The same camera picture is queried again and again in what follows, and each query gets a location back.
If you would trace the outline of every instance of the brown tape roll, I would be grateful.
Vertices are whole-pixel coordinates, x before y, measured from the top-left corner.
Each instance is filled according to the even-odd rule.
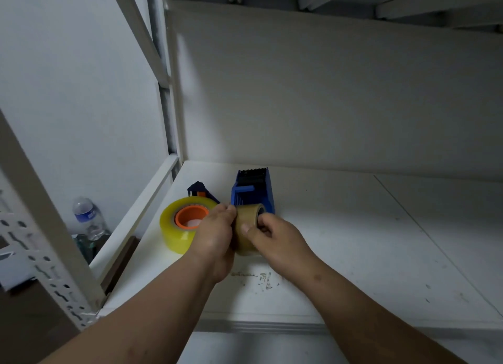
[[[258,254],[255,246],[241,233],[241,225],[249,224],[256,227],[257,218],[266,210],[262,204],[239,205],[236,209],[237,216],[234,223],[231,246],[239,255]]]

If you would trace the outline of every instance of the plastic bottle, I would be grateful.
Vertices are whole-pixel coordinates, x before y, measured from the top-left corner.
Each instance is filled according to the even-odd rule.
[[[107,231],[107,225],[100,210],[87,197],[77,197],[73,202],[73,214],[83,224],[88,239],[95,241]]]

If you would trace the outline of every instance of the brown floor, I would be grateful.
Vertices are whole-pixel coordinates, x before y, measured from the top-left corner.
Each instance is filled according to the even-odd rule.
[[[0,362],[34,364],[78,330],[37,280],[6,293],[0,288]]]

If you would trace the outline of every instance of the tape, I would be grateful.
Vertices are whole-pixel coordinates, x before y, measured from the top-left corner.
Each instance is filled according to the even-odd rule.
[[[207,197],[191,196],[169,204],[160,215],[159,225],[168,248],[185,254],[202,220],[217,203]]]
[[[257,227],[259,215],[266,210],[262,204],[240,205],[236,207],[237,217],[234,223],[231,247],[239,255],[253,255],[259,252],[255,246],[242,234],[241,225],[249,224]]]

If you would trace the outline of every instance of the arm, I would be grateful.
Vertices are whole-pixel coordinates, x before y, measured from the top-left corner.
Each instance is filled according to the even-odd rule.
[[[266,213],[259,226],[242,232],[311,300],[350,363],[464,363],[321,261],[291,223]]]
[[[234,206],[212,209],[187,253],[42,364],[177,362],[213,287],[232,268],[235,217]]]

